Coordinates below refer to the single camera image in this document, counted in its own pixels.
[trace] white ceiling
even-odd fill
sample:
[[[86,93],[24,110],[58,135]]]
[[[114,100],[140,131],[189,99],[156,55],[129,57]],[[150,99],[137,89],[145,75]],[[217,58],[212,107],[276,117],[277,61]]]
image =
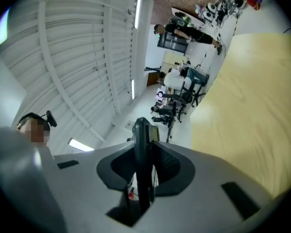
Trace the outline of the white ceiling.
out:
[[[21,0],[0,56],[27,96],[16,116],[51,110],[54,155],[70,138],[99,148],[131,100],[136,0]]]

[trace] man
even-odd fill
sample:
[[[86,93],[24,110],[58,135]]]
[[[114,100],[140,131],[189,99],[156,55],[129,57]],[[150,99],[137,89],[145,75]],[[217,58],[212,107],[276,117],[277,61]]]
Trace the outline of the man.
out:
[[[165,27],[163,25],[155,25],[155,34],[169,33],[172,36],[182,37],[187,39],[189,42],[196,41],[199,43],[212,44],[218,50],[218,55],[222,51],[222,45],[220,45],[210,35],[203,33],[195,28],[180,26],[176,23],[168,23]]]
[[[182,64],[178,66],[178,70],[173,69],[168,74],[159,73],[159,78],[164,82],[164,85],[180,91],[184,83],[184,87],[188,90],[193,90],[195,84],[205,86],[209,79],[209,74],[204,75],[193,68],[182,68]]]
[[[16,130],[26,136],[35,147],[46,146],[50,135],[49,123],[53,127],[57,126],[50,111],[47,111],[47,115],[48,119],[45,120],[41,116],[30,112],[19,120]]]

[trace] black slot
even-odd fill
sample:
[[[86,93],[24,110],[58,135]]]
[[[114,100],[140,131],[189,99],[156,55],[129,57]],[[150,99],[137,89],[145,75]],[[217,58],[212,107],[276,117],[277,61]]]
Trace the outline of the black slot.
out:
[[[74,166],[74,165],[77,165],[77,164],[79,164],[78,161],[72,160],[72,161],[66,161],[66,162],[58,163],[57,166],[59,167],[59,169],[64,169],[64,168],[71,167],[71,166]]]
[[[244,220],[259,210],[255,202],[235,182],[225,183],[221,187]]]

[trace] desk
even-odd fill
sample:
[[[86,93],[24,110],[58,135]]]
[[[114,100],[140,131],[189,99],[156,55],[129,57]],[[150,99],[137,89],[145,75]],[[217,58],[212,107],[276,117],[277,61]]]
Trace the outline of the desk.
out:
[[[291,187],[291,35],[233,37],[191,115],[192,149],[221,157],[273,197]]]

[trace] fluorescent light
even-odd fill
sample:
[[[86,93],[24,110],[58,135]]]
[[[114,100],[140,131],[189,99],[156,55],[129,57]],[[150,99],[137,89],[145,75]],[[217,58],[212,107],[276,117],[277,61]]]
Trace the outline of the fluorescent light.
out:
[[[135,81],[134,80],[131,81],[131,97],[132,99],[135,98]]]
[[[136,15],[135,15],[135,28],[136,29],[139,26],[140,5],[141,5],[141,0],[137,0],[137,8],[136,8]]]
[[[93,148],[90,148],[87,145],[82,144],[81,142],[76,141],[75,139],[71,138],[68,142],[69,146],[72,146],[76,149],[82,150],[84,152],[93,151]]]
[[[8,15],[10,8],[3,14],[0,19],[0,44],[2,44],[8,37]]]

